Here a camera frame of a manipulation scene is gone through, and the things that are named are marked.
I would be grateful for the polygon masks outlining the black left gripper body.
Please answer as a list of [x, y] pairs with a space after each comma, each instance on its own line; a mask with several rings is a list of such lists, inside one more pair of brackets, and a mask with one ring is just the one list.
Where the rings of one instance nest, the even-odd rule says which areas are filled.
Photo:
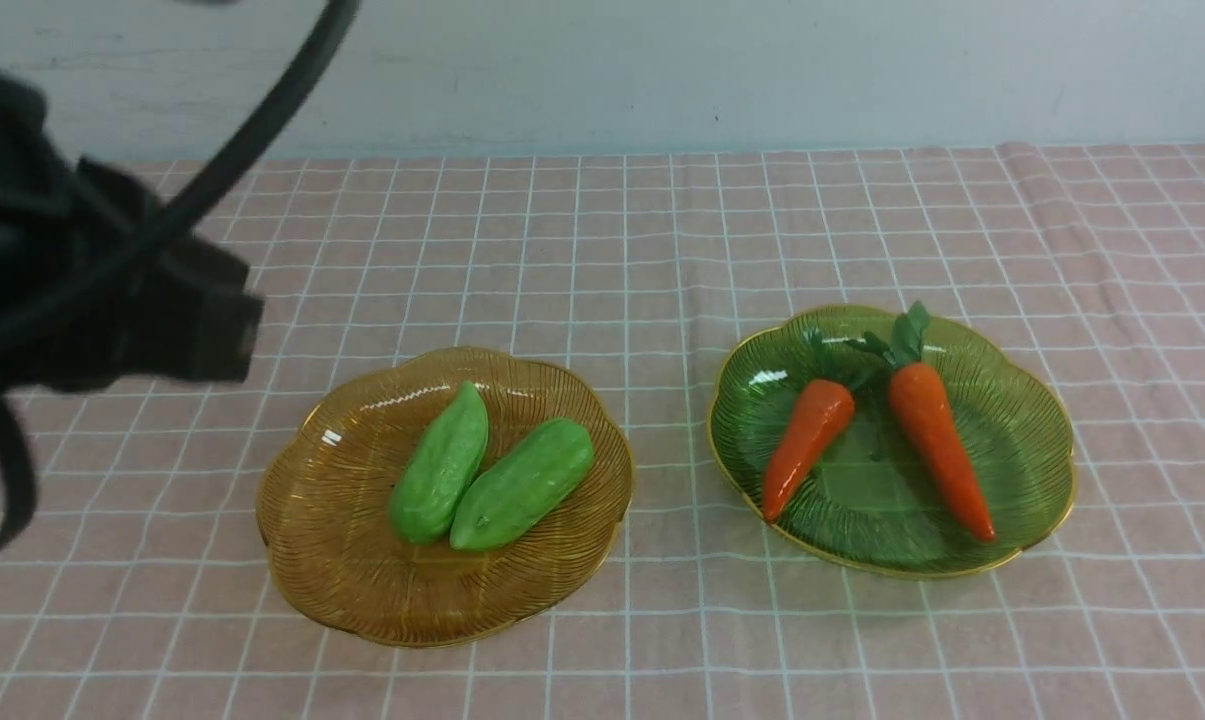
[[[61, 158], [43, 92], [0, 70], [0, 318], [128, 249], [163, 201], [127, 170]], [[148, 264], [102, 283], [90, 303], [0, 348], [0, 388], [89, 393], [127, 374], [187, 383], [247, 379], [264, 309], [249, 264], [186, 231]]]

